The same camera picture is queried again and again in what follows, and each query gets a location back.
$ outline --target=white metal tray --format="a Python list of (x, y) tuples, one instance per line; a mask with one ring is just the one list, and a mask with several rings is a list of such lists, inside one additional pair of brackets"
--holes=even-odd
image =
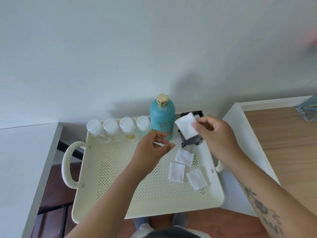
[[(198, 146), (185, 147), (186, 150), (195, 154), (192, 167), (186, 166), (185, 173), (200, 168), (208, 186), (194, 191), (186, 175), (184, 175), (184, 184), (168, 180), (170, 163), (175, 161), (176, 152), (182, 143), (177, 130), (177, 126), (174, 125), (173, 137), (170, 140), (176, 146), (139, 184), (126, 214), (126, 219), (214, 208), (223, 204), (224, 192), (205, 141)], [(69, 187), (77, 188), (72, 211), (74, 222), (80, 222), (124, 170), (131, 160), (139, 140), (140, 138), (126, 139), (121, 144), (110, 142), (103, 145), (88, 133), (87, 144), (78, 141), (69, 146), (62, 162), (62, 175), (64, 182)], [(78, 146), (86, 148), (79, 182), (74, 182), (70, 176), (69, 164), (70, 157)]]

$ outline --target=clear plastic cap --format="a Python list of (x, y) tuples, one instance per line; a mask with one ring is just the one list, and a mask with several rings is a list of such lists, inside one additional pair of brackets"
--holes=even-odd
[(103, 132), (102, 124), (97, 119), (90, 120), (86, 128), (92, 135), (95, 135), (95, 136), (101, 135)]
[(137, 127), (140, 131), (147, 131), (150, 126), (150, 120), (147, 116), (140, 116), (137, 118)]
[(121, 119), (120, 127), (125, 133), (133, 132), (136, 128), (133, 120), (130, 117), (124, 117), (123, 119)]
[(107, 119), (104, 121), (103, 128), (110, 135), (113, 135), (119, 131), (119, 125), (115, 119)]

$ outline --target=gray sock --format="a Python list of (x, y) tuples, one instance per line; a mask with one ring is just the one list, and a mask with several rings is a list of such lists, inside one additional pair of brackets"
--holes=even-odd
[(187, 227), (188, 223), (188, 217), (186, 212), (181, 212), (181, 213), (175, 213), (173, 215), (173, 226), (174, 225), (179, 225), (183, 228)]
[(142, 224), (145, 224), (145, 223), (150, 224), (150, 219), (149, 219), (149, 217), (134, 218), (133, 221), (134, 221), (134, 225), (135, 225), (135, 227), (137, 228), (137, 230), (140, 230), (140, 226), (141, 226)]

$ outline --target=forearm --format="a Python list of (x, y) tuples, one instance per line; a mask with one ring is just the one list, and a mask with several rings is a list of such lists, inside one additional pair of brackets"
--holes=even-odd
[(67, 238), (117, 237), (133, 194), (142, 178), (135, 173), (131, 165), (128, 165)]
[(317, 217), (242, 151), (224, 165), (240, 182), (271, 237), (316, 237)]

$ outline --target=teal bottle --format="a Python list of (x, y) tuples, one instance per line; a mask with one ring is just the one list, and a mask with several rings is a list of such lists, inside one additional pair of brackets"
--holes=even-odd
[(165, 139), (170, 140), (173, 135), (175, 106), (166, 94), (160, 94), (158, 98), (152, 102), (150, 118), (152, 128), (168, 133), (168, 137)]

